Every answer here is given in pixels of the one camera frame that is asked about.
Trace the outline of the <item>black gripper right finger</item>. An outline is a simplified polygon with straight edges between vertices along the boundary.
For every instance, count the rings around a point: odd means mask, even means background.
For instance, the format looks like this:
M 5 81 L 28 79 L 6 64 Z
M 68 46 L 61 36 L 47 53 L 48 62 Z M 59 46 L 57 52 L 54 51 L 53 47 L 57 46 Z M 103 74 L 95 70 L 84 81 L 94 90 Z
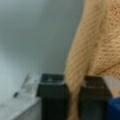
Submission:
M 86 76 L 80 92 L 80 120 L 105 120 L 107 102 L 111 97 L 103 77 Z

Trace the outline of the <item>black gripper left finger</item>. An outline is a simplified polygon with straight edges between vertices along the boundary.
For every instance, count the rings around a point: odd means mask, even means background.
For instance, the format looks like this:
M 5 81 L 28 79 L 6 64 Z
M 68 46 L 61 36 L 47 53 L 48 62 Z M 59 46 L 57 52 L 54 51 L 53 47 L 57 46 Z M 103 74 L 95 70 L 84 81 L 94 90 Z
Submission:
M 42 99 L 42 120 L 65 120 L 69 93 L 62 74 L 43 73 L 37 96 Z

